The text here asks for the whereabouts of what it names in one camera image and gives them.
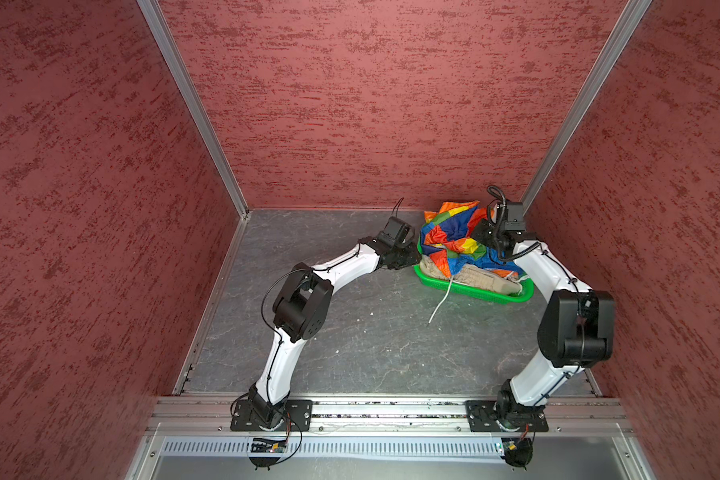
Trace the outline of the aluminium front rail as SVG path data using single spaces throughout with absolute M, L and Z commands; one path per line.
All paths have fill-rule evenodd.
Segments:
M 259 433 L 258 417 L 233 395 L 161 397 L 147 424 L 152 433 L 242 435 Z M 489 400 L 448 396 L 357 396 L 307 394 L 287 402 L 305 436 L 519 436 L 623 437 L 635 435 L 621 401 L 603 397 L 557 397 L 536 418 L 503 429 Z

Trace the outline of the white perforated vent strip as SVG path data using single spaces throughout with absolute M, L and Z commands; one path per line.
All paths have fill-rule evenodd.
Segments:
M 288 448 L 265 450 L 263 444 L 246 437 L 169 437 L 162 447 L 164 456 L 272 457 L 294 452 L 298 458 L 446 458 L 498 460 L 504 455 L 496 438 L 458 437 L 306 437 Z

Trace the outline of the right base connector board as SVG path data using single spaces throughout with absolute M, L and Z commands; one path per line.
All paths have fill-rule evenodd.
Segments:
M 513 468 L 526 469 L 533 459 L 534 444 L 529 438 L 512 440 L 503 444 L 505 463 Z

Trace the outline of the right aluminium corner post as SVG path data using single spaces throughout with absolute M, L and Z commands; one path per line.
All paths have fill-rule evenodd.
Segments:
M 626 2 L 557 134 L 547 149 L 540 166 L 522 195 L 521 203 L 525 213 L 530 210 L 541 192 L 546 180 L 554 170 L 651 4 L 651 0 L 629 0 Z

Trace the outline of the aluminium corner post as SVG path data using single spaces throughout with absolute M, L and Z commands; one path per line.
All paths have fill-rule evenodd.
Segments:
M 525 213 L 530 210 L 541 192 L 546 180 L 554 170 L 651 4 L 651 0 L 629 0 L 626 2 L 557 134 L 547 149 L 540 166 L 522 195 L 521 203 Z
M 181 57 L 159 2 L 155 0 L 138 0 L 137 4 L 238 216 L 243 221 L 247 221 L 250 214 L 248 204 L 191 79 L 187 66 Z

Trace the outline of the left aluminium corner post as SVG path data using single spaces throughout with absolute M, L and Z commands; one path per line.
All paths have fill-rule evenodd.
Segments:
M 243 221 L 247 221 L 250 214 L 248 204 L 191 79 L 187 66 L 181 57 L 159 2 L 155 0 L 138 0 L 137 4 L 238 216 Z

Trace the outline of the beige shorts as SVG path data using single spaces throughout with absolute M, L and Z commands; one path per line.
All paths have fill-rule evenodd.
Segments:
M 427 256 L 419 263 L 420 271 L 427 277 L 449 282 L 450 278 L 444 274 Z M 523 290 L 520 282 L 508 280 L 492 271 L 466 264 L 455 275 L 455 284 L 490 291 L 501 295 L 517 295 Z

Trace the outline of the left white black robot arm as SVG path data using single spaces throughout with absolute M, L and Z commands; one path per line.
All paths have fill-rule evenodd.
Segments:
M 332 260 L 292 268 L 273 302 L 273 343 L 267 362 L 248 394 L 253 415 L 265 429 L 274 430 L 285 419 L 296 365 L 307 341 L 324 325 L 333 295 L 364 275 L 405 269 L 420 261 L 414 243 L 388 245 L 366 237 Z

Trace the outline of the green plastic basket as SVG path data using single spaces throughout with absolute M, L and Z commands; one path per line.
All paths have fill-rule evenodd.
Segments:
M 464 285 L 455 284 L 453 280 L 455 275 L 450 278 L 449 282 L 438 280 L 425 276 L 419 269 L 419 264 L 414 266 L 416 275 L 420 282 L 429 288 L 442 290 L 446 293 L 450 292 L 457 295 L 464 295 L 477 300 L 484 300 L 497 304 L 524 303 L 528 301 L 534 293 L 534 284 L 530 277 L 524 273 L 522 277 L 509 277 L 508 280 L 514 280 L 521 283 L 523 290 L 517 295 L 501 295 L 490 291 L 479 290 Z

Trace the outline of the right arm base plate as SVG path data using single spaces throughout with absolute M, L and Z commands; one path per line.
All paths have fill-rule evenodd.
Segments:
M 546 433 L 549 425 L 543 407 L 498 406 L 496 400 L 468 400 L 466 419 L 475 433 Z

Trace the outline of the left base connector board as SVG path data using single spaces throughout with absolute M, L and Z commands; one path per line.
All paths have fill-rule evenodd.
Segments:
M 275 455 L 282 456 L 288 451 L 289 441 L 285 438 L 269 439 L 262 437 L 254 437 L 250 445 L 251 455 Z

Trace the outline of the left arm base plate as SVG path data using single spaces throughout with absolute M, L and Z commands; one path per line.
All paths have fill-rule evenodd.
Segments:
M 288 429 L 307 432 L 310 429 L 314 402 L 284 400 L 275 406 L 247 398 L 236 401 L 230 410 L 233 432 L 283 432 Z

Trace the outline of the base connector board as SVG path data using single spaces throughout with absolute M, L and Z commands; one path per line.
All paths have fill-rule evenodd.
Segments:
M 250 445 L 251 455 L 275 455 L 282 456 L 288 451 L 289 441 L 285 438 L 269 439 L 262 437 L 254 437 Z
M 529 438 L 512 440 L 503 444 L 505 463 L 513 468 L 526 469 L 533 459 L 534 444 Z

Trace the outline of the rainbow striped shorts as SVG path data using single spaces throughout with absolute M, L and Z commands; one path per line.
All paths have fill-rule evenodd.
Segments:
M 502 278 L 522 277 L 513 262 L 498 262 L 497 253 L 472 237 L 482 220 L 494 220 L 496 208 L 481 207 L 479 201 L 445 202 L 438 212 L 426 212 L 420 229 L 419 248 L 445 279 L 457 275 L 465 266 L 497 271 Z

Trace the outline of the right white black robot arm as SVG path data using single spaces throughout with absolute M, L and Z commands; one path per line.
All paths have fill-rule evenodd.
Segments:
M 538 330 L 538 350 L 524 369 L 502 385 L 493 417 L 505 431 L 536 421 L 568 380 L 613 352 L 615 300 L 578 279 L 539 240 L 504 221 L 479 221 L 473 238 L 500 263 L 513 263 L 547 301 Z

